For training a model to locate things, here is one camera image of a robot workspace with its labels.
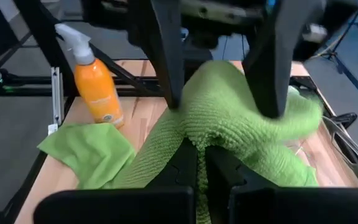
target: textured green towel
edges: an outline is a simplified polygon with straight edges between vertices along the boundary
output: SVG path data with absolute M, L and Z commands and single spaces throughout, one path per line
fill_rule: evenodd
M 74 171 L 78 189 L 103 187 L 135 157 L 128 140 L 107 123 L 63 125 L 38 148 Z
M 278 185 L 317 186 L 314 169 L 305 166 L 283 143 L 315 131 L 321 116 L 317 100 L 290 93 L 282 119 L 263 118 L 245 76 L 229 62 L 208 62 L 185 85 L 180 108 L 163 113 L 133 163 L 118 174 L 112 187 L 145 187 L 188 137 L 199 150 L 197 222 L 210 223 L 204 194 L 206 146 L 219 145 L 232 151 Z
M 219 145 L 232 151 L 278 185 L 316 186 L 314 169 L 303 165 L 283 143 L 316 130 L 321 115 L 317 100 L 289 93 L 280 120 L 263 118 L 245 76 L 228 62 L 214 61 L 192 76 L 184 87 L 180 108 L 163 113 L 130 165 L 133 149 L 109 124 L 92 124 L 89 130 L 74 126 L 78 130 L 71 134 L 63 129 L 70 127 L 63 127 L 40 148 L 69 165 L 79 177 L 81 189 L 142 188 L 188 137 L 199 150 L 197 222 L 210 223 L 204 194 L 206 146 Z

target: wooden tabletop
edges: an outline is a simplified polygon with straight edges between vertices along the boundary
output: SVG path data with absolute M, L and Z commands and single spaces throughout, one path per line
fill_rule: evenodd
M 149 61 L 123 60 L 117 63 L 134 75 L 155 76 L 154 69 Z M 242 69 L 240 61 L 232 63 Z M 291 75 L 309 76 L 309 73 L 302 64 L 293 63 Z M 166 102 L 163 98 L 152 97 L 123 97 L 120 98 L 120 101 L 125 119 L 125 125 L 120 128 L 120 132 L 128 138 L 138 151 L 153 125 L 167 107 Z M 74 100 L 65 123 L 93 123 L 92 116 L 80 97 Z M 307 139 L 301 140 L 301 145 L 303 150 L 298 151 L 297 156 L 305 164 L 316 169 L 317 181 L 320 186 L 358 187 L 357 177 L 331 144 L 328 131 L 323 123 L 317 132 Z M 32 223 L 34 208 L 43 198 L 61 190 L 75 189 L 77 184 L 78 179 L 69 167 L 47 156 L 15 223 Z

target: green towel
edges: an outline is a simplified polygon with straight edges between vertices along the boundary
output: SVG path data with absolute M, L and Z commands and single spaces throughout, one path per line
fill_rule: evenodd
M 40 148 L 69 165 L 79 177 L 81 189 L 142 188 L 188 137 L 199 150 L 197 222 L 210 223 L 205 196 L 206 146 L 218 145 L 232 151 L 277 185 L 317 186 L 314 169 L 305 166 L 283 143 L 316 130 L 321 116 L 318 100 L 289 93 L 280 120 L 262 117 L 245 76 L 228 62 L 213 61 L 200 67 L 187 82 L 179 109 L 163 113 L 130 165 L 133 150 L 112 126 L 106 128 L 105 132 L 112 131 L 108 134 L 98 134 L 100 124 L 93 124 L 93 131 L 82 131 L 77 126 L 77 135 L 67 135 L 63 127 Z M 113 139 L 120 143 L 113 144 Z M 118 152 L 120 159 L 114 156 Z
M 74 171 L 78 189 L 103 187 L 135 157 L 129 141 L 108 123 L 63 125 L 38 148 Z

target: spray bottle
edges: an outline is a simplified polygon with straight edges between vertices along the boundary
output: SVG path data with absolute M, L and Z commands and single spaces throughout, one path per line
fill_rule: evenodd
M 65 24 L 56 24 L 55 29 L 73 49 L 75 85 L 95 122 L 121 127 L 124 116 L 114 82 L 105 64 L 93 55 L 90 38 Z

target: white spray nozzle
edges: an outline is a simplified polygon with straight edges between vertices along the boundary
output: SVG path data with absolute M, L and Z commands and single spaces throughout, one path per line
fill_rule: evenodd
M 55 30 L 63 37 L 67 45 L 73 49 L 73 54 L 78 64 L 89 65 L 94 61 L 94 55 L 89 43 L 90 37 L 65 24 L 55 24 Z

